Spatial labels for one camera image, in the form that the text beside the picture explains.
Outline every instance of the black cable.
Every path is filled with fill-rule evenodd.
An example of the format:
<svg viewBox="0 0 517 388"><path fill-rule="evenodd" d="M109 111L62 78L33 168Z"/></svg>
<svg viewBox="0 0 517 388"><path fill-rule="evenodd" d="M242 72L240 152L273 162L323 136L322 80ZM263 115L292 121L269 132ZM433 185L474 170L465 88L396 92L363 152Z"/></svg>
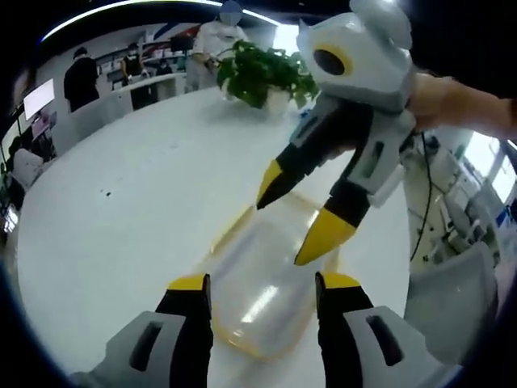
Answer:
<svg viewBox="0 0 517 388"><path fill-rule="evenodd" d="M426 205L426 212L423 215L423 222L422 222L422 229L420 230L420 234L418 236L417 245L414 246L413 254L411 255L410 262L413 261L414 256L417 253L418 246L420 245L420 241L422 241L423 231L426 227L427 223L427 215L429 214L429 208L431 207L431 195L433 191L433 183L431 180L431 167L429 166L429 158L427 157L427 148L426 148L426 139L423 136L423 133L420 133L420 136L422 137L422 144L423 144L423 158L426 161L426 168L427 168L427 181L429 182L429 193L427 194L427 205Z"/></svg>

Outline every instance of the transparent tray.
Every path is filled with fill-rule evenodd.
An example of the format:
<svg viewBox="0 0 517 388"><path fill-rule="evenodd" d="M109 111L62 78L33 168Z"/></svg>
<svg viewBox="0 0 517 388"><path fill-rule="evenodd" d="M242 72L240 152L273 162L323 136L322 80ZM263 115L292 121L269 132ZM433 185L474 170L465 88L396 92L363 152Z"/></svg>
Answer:
<svg viewBox="0 0 517 388"><path fill-rule="evenodd" d="M219 340L270 361L293 349L315 311L314 274L333 271L338 249L293 264L319 207L293 193L248 208L198 271L212 278L212 329Z"/></svg>

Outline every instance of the green leaves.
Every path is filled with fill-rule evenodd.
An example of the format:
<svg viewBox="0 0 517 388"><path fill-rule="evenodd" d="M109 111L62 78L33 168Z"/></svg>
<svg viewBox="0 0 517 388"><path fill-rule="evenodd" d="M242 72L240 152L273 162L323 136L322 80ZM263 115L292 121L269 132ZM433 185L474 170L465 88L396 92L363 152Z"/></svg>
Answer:
<svg viewBox="0 0 517 388"><path fill-rule="evenodd" d="M270 48L263 51L256 44L239 40L232 49L233 57L219 65L217 85L229 79L228 93L250 106L261 108L267 99L267 89L276 86L287 91L302 108L307 98L314 99L318 88L307 71L300 53L289 56L285 50Z"/></svg>

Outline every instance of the round white table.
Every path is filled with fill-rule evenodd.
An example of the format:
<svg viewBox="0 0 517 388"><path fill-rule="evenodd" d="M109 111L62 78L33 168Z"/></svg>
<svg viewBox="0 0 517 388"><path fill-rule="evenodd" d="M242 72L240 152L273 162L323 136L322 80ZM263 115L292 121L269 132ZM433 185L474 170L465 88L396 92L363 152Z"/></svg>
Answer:
<svg viewBox="0 0 517 388"><path fill-rule="evenodd" d="M96 366L106 342L140 312L154 310L167 284L205 257L254 203L263 172L298 120L294 107L283 120L265 119L215 89L198 91L108 125L38 179L20 219L19 284L32 328L65 373ZM323 203L350 158L328 162L296 191ZM403 315L409 250L399 185L341 248L339 269L358 279L375 305ZM257 373L249 365L230 373L228 354L214 345L209 386ZM315 317L259 385L300 383L324 386Z"/></svg>

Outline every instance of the potted plant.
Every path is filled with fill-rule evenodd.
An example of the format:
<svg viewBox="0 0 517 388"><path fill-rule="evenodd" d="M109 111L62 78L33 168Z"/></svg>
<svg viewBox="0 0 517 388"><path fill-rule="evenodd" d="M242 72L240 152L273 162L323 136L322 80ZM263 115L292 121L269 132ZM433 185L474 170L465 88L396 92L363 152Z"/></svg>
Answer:
<svg viewBox="0 0 517 388"><path fill-rule="evenodd" d="M302 108L319 92L300 53L289 56L285 50L264 51L244 40L235 42L230 50L233 56L218 66L217 85L251 107L280 113L291 99Z"/></svg>

